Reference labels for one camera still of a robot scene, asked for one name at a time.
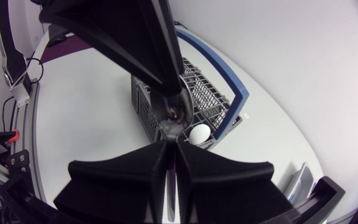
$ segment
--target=white wall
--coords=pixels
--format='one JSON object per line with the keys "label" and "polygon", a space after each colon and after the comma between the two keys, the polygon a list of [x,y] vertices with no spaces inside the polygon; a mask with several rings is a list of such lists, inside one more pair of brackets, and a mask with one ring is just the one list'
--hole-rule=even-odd
{"label": "white wall", "polygon": [[42,36],[44,35],[42,23],[38,19],[40,12],[41,6],[34,4],[29,0],[25,0],[27,28],[29,29],[29,38],[33,50],[36,50]]}
{"label": "white wall", "polygon": [[29,28],[27,25],[26,2],[27,0],[8,1],[9,19],[11,20],[11,30],[16,49],[27,57],[31,57],[34,52]]}
{"label": "white wall", "polygon": [[170,5],[175,20],[265,88],[305,135],[324,174],[346,190],[329,220],[358,207],[358,1]]}

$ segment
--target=egg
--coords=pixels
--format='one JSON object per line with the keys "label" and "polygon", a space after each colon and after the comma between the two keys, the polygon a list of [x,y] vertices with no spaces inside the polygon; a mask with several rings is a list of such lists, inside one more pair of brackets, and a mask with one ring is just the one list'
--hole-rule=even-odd
{"label": "egg", "polygon": [[199,145],[203,142],[205,142],[209,135],[211,134],[211,129],[206,124],[199,124],[195,126],[191,131],[189,135],[190,143],[193,145]]}

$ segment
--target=wire rack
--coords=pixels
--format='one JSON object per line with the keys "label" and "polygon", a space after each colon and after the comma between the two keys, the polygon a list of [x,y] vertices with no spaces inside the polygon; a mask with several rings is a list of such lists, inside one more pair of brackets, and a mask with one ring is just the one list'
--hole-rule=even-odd
{"label": "wire rack", "polygon": [[[211,134],[205,142],[197,146],[203,149],[212,149],[212,147],[222,139],[216,139],[214,133],[221,125],[227,110],[230,108],[230,103],[201,73],[201,70],[195,67],[186,58],[183,58],[183,64],[185,66],[185,72],[182,78],[188,85],[193,99],[194,117],[190,127],[181,133],[178,139],[188,142],[190,131],[199,124],[206,124],[211,129]],[[164,139],[165,131],[160,127],[152,112],[150,87],[134,76],[131,76],[131,98],[132,105],[139,115],[140,122],[150,142]],[[241,121],[242,118],[237,116],[227,133],[233,130]]]}

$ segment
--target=black cable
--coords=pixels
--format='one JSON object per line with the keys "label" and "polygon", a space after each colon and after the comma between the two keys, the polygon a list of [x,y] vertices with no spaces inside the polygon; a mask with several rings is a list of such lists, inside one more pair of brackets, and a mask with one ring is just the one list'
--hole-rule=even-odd
{"label": "black cable", "polygon": [[188,30],[187,27],[185,27],[185,25],[181,24],[178,21],[173,21],[173,24],[175,24],[176,26],[183,26],[186,30]]}
{"label": "black cable", "polygon": [[12,131],[12,127],[13,127],[13,117],[15,115],[15,109],[16,109],[16,100],[13,103],[13,109],[12,109],[12,116],[11,116],[11,126],[9,127],[9,131]]}
{"label": "black cable", "polygon": [[5,130],[5,119],[4,119],[5,104],[6,104],[9,100],[11,100],[11,99],[13,99],[13,96],[11,96],[11,97],[9,97],[7,100],[5,100],[4,106],[2,106],[2,123],[3,123],[3,125],[4,125],[4,132],[6,131],[6,130]]}
{"label": "black cable", "polygon": [[41,62],[39,59],[37,59],[37,58],[27,58],[26,60],[28,60],[28,61],[30,61],[30,62],[31,62],[31,60],[36,60],[36,61],[38,61],[38,64],[41,65],[42,72],[41,72],[40,78],[39,78],[37,81],[35,81],[35,82],[31,82],[31,84],[38,83],[38,82],[41,80],[42,76],[44,75],[44,65],[43,65],[42,62]]}

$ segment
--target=red clip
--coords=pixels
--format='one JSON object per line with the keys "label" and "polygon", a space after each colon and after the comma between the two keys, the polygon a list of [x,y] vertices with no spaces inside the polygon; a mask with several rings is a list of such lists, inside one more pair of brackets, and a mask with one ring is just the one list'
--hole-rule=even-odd
{"label": "red clip", "polygon": [[19,131],[18,130],[13,130],[15,133],[16,133],[16,135],[13,137],[13,138],[10,138],[8,141],[10,142],[10,143],[12,143],[12,142],[16,142],[18,139],[19,139]]}

